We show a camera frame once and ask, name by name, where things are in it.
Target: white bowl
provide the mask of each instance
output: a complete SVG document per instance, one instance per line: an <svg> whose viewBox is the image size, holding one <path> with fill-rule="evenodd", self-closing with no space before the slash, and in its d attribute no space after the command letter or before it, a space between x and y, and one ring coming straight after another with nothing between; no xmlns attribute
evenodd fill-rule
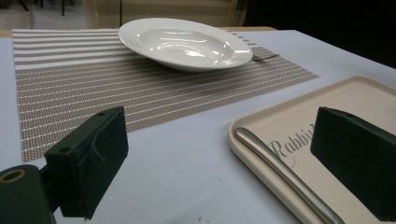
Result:
<svg viewBox="0 0 396 224"><path fill-rule="evenodd" d="M194 21L165 18L130 21L119 29L119 38L136 53L187 72L240 66L253 55L240 38Z"/></svg>

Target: placemat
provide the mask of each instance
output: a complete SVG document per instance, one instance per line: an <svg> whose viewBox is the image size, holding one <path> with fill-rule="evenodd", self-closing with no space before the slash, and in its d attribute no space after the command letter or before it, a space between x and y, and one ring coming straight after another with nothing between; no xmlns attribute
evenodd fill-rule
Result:
<svg viewBox="0 0 396 224"><path fill-rule="evenodd" d="M13 30L13 48L23 162L110 107L124 106L132 132L318 77L282 57L182 73L126 48L118 30Z"/></svg>

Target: floor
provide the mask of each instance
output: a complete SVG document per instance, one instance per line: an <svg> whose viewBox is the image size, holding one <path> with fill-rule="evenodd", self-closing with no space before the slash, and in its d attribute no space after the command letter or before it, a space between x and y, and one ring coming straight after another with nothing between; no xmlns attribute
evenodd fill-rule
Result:
<svg viewBox="0 0 396 224"><path fill-rule="evenodd" d="M29 12L25 11L18 0L8 0L7 9L0 9L0 30L9 29L84 29L85 18L81 0L65 0L64 16L62 16L61 0L25 1Z"/></svg>

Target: white tablecloth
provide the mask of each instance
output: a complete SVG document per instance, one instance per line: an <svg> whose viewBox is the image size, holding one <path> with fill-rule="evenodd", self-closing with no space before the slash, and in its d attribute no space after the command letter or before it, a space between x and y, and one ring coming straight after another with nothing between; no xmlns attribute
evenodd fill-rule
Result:
<svg viewBox="0 0 396 224"><path fill-rule="evenodd" d="M396 70L297 31L246 32L319 76L281 91L129 133L130 154L93 219L57 223L296 223L299 220L232 152L240 117L353 76L396 88ZM21 164L12 39L0 38L0 170ZM41 168L45 160L29 162Z"/></svg>

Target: utensil handle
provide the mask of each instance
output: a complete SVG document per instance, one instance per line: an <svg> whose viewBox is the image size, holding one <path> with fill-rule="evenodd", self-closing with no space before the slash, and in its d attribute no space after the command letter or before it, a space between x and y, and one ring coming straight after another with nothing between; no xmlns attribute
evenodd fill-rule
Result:
<svg viewBox="0 0 396 224"><path fill-rule="evenodd" d="M325 223L345 223L254 133L239 127L234 130L234 135L282 177Z"/></svg>

